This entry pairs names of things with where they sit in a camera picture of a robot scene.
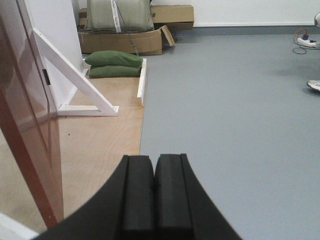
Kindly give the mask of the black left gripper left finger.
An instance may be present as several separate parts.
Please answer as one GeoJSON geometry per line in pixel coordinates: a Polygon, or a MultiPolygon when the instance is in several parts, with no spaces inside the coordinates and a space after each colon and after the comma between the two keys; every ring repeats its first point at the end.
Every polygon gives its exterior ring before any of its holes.
{"type": "Polygon", "coordinates": [[[152,240],[154,173],[147,155],[125,155],[82,207],[38,240],[152,240]]]}

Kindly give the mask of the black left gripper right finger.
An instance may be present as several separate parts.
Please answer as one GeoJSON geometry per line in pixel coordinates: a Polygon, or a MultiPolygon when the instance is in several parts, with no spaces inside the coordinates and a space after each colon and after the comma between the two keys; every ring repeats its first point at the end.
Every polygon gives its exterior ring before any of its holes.
{"type": "Polygon", "coordinates": [[[239,240],[210,199],[186,154],[161,154],[155,168],[158,240],[239,240]]]}

